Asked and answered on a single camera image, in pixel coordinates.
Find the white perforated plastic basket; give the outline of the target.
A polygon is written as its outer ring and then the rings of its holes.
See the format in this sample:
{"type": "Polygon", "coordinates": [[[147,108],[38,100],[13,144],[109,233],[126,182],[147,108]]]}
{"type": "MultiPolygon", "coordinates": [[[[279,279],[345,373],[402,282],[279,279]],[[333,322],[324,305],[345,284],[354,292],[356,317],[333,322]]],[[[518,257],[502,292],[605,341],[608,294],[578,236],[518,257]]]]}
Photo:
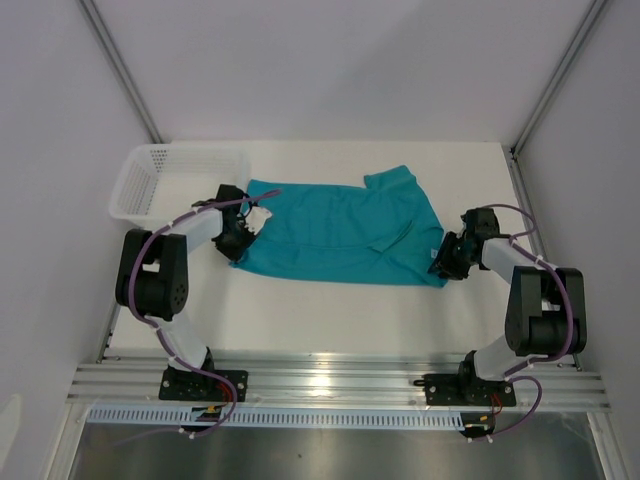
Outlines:
{"type": "Polygon", "coordinates": [[[108,212],[115,220],[155,230],[192,204],[213,198],[222,184],[245,189],[249,174],[248,156],[238,148],[142,145],[122,165],[108,212]]]}

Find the aluminium mounting rail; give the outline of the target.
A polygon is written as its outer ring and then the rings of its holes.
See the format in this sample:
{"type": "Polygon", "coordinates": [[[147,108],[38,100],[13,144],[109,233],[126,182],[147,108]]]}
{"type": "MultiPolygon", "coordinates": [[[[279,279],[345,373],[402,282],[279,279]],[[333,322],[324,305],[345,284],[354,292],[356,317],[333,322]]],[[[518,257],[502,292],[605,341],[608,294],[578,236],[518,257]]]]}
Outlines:
{"type": "MultiPolygon", "coordinates": [[[[249,374],[246,402],[275,408],[405,410],[425,407],[414,381],[428,373],[454,373],[458,355],[427,357],[340,353],[283,354],[216,351],[217,368],[249,374]]],[[[77,367],[70,403],[156,404],[166,360],[157,350],[108,350],[98,363],[77,367]]],[[[611,410],[597,373],[578,369],[573,360],[531,369],[543,389],[541,412],[611,410]]]]}

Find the aluminium side rail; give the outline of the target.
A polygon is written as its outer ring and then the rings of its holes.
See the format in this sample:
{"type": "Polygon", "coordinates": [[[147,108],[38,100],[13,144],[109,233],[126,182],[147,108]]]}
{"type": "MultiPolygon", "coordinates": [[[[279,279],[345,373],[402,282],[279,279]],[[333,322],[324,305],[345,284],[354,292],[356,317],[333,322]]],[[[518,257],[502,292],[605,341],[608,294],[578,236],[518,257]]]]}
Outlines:
{"type": "Polygon", "coordinates": [[[547,257],[560,266],[583,271],[584,162],[559,148],[529,147],[515,163],[541,227],[547,257]]]}
{"type": "Polygon", "coordinates": [[[95,357],[96,363],[102,362],[104,357],[104,352],[109,347],[109,344],[113,335],[113,331],[118,320],[119,310],[120,310],[120,305],[117,304],[116,302],[113,302],[113,305],[111,306],[109,314],[107,316],[105,326],[100,335],[98,350],[95,357]]]}

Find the left aluminium frame post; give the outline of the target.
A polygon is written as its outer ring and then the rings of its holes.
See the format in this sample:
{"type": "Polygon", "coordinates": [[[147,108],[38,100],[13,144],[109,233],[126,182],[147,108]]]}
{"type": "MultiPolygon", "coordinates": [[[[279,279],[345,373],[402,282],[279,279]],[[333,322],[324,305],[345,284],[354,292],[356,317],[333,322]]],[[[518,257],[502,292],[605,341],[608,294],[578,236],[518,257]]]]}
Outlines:
{"type": "Polygon", "coordinates": [[[165,141],[98,4],[93,0],[77,0],[76,5],[83,15],[91,34],[94,36],[124,98],[128,102],[142,130],[145,132],[148,142],[152,144],[164,144],[165,141]]]}

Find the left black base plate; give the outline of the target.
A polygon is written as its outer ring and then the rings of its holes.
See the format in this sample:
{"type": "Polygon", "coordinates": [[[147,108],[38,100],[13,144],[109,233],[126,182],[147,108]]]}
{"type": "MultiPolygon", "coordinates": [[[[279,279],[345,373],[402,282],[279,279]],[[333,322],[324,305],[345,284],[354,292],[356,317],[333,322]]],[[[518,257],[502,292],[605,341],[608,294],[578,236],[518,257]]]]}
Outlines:
{"type": "Polygon", "coordinates": [[[215,374],[226,380],[213,379],[192,371],[168,367],[162,375],[158,397],[164,401],[184,402],[231,402],[233,386],[237,401],[244,402],[248,387],[248,372],[245,370],[217,370],[215,374]]]}

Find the aluminium frame post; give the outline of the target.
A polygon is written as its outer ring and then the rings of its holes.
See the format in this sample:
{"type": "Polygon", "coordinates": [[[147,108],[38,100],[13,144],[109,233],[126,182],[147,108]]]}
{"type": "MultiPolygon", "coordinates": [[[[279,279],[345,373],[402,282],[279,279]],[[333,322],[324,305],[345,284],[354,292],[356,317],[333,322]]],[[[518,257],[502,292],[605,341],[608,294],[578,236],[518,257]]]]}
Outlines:
{"type": "Polygon", "coordinates": [[[576,66],[580,56],[586,50],[588,42],[596,32],[599,24],[611,6],[610,0],[589,1],[585,13],[581,16],[577,27],[571,34],[566,47],[546,80],[543,89],[537,97],[533,108],[527,115],[515,140],[509,148],[511,157],[517,161],[523,153],[527,143],[532,139],[536,129],[553,105],[564,83],[576,66]]]}
{"type": "Polygon", "coordinates": [[[145,132],[148,142],[152,144],[164,144],[165,141],[98,4],[93,0],[77,0],[76,5],[83,15],[91,34],[94,36],[124,98],[128,102],[142,130],[145,132]]]}

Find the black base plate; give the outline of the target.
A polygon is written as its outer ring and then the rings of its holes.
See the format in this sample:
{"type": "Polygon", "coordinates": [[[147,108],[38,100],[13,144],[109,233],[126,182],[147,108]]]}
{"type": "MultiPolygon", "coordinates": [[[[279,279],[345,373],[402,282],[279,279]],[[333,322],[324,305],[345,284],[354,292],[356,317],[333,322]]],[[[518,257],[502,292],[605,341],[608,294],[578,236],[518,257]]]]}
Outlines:
{"type": "Polygon", "coordinates": [[[425,374],[413,381],[424,391],[429,406],[514,407],[516,395],[511,383],[466,378],[461,374],[425,374]]]}
{"type": "Polygon", "coordinates": [[[158,397],[164,401],[184,402],[231,402],[233,386],[237,401],[244,402],[248,387],[248,372],[245,370],[217,370],[215,374],[226,380],[213,379],[192,371],[168,367],[162,375],[158,397]]]}

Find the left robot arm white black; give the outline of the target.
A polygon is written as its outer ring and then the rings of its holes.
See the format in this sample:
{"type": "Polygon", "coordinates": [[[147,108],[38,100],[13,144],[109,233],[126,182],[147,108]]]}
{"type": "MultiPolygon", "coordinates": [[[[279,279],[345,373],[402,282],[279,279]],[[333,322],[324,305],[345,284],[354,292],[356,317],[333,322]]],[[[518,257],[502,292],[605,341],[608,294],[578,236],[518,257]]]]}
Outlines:
{"type": "Polygon", "coordinates": [[[186,314],[189,256],[210,242],[237,263],[253,246],[272,213],[242,189],[224,184],[155,230],[133,228],[124,237],[115,286],[116,302],[150,327],[168,355],[168,371],[183,375],[182,388],[197,400],[216,390],[210,348],[186,314]]]}

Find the right aluminium side rail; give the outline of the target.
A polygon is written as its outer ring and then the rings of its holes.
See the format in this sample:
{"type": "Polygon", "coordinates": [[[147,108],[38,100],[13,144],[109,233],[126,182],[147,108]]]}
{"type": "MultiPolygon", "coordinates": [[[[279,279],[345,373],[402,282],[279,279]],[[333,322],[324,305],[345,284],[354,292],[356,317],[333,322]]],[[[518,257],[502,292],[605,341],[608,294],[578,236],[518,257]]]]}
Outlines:
{"type": "Polygon", "coordinates": [[[515,163],[541,227],[547,257],[560,266],[583,271],[584,162],[559,148],[529,147],[515,163]]]}

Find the right aluminium frame post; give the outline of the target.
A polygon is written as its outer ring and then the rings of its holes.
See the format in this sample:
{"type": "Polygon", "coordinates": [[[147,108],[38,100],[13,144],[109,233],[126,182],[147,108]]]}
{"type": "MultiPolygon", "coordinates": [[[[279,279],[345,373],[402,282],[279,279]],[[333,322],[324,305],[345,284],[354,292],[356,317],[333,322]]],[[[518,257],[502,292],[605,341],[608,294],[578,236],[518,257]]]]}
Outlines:
{"type": "Polygon", "coordinates": [[[580,56],[586,50],[588,42],[596,32],[599,24],[611,6],[610,0],[589,1],[585,13],[581,16],[577,27],[571,34],[566,47],[546,80],[543,89],[537,97],[533,108],[527,115],[515,140],[509,148],[511,157],[517,161],[523,153],[527,143],[532,139],[536,129],[553,105],[564,83],[576,66],[580,56]]]}

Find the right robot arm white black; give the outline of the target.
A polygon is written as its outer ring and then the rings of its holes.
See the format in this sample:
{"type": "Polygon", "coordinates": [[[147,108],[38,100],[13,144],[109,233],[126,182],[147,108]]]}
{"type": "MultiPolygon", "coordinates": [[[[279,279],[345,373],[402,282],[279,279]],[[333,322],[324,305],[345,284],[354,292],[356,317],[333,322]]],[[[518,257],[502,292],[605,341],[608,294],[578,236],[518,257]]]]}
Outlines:
{"type": "Polygon", "coordinates": [[[445,235],[429,272],[445,280],[468,278],[472,268],[497,274],[509,286],[504,334],[472,350],[457,371],[424,377],[425,390],[446,386],[468,403],[516,381],[519,373],[580,353],[587,342],[583,274],[553,265],[524,249],[518,234],[501,232],[495,205],[466,211],[462,230],[445,235]]]}

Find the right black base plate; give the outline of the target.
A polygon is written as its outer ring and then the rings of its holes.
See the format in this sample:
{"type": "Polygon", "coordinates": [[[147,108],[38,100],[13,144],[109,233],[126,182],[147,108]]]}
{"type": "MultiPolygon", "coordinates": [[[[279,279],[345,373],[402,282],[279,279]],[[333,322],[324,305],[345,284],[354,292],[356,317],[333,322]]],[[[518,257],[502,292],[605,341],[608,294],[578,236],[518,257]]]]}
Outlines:
{"type": "Polygon", "coordinates": [[[425,374],[413,381],[424,391],[429,406],[514,407],[516,395],[511,383],[466,378],[461,374],[425,374]]]}

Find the left aluminium side rail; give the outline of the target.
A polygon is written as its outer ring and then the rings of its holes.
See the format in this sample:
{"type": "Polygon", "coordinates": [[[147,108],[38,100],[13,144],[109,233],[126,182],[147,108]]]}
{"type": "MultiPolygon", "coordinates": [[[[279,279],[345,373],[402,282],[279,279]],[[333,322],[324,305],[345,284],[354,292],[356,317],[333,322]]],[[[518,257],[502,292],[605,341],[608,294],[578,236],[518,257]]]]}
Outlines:
{"type": "Polygon", "coordinates": [[[100,335],[98,350],[95,357],[96,363],[102,362],[104,357],[104,352],[109,347],[109,344],[113,335],[113,331],[118,320],[119,310],[120,310],[120,305],[117,304],[116,302],[113,302],[113,305],[111,306],[109,314],[107,316],[105,326],[100,335]]]}

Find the teal t shirt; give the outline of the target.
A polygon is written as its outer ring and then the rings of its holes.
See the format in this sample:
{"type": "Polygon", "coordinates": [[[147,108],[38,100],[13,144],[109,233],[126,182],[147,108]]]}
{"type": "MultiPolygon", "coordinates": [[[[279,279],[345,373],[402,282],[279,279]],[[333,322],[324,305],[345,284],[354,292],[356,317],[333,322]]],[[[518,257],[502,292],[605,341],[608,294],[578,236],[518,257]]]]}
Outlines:
{"type": "Polygon", "coordinates": [[[272,214],[233,267],[288,280],[426,286],[446,282],[429,268],[444,229],[404,165],[360,186],[253,179],[248,193],[272,214]],[[265,193],[278,190],[272,198],[265,193]]]}

